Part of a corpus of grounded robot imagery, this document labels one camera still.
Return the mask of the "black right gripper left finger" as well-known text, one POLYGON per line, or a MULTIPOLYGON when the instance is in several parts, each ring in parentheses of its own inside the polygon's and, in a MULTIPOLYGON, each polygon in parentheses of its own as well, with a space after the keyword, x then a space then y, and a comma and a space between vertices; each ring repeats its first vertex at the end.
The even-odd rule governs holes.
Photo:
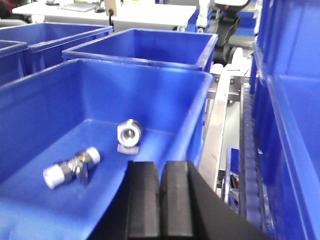
POLYGON ((159 177, 154 162, 131 162, 127 222, 129 240, 160 239, 159 177))

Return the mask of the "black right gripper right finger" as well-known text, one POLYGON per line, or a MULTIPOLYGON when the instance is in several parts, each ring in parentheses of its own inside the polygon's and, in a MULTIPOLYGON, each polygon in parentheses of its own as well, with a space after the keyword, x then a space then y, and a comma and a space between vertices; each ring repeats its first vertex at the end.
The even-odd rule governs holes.
POLYGON ((168 161, 160 184, 160 229, 163 240, 193 240, 194 229, 185 161, 168 161))

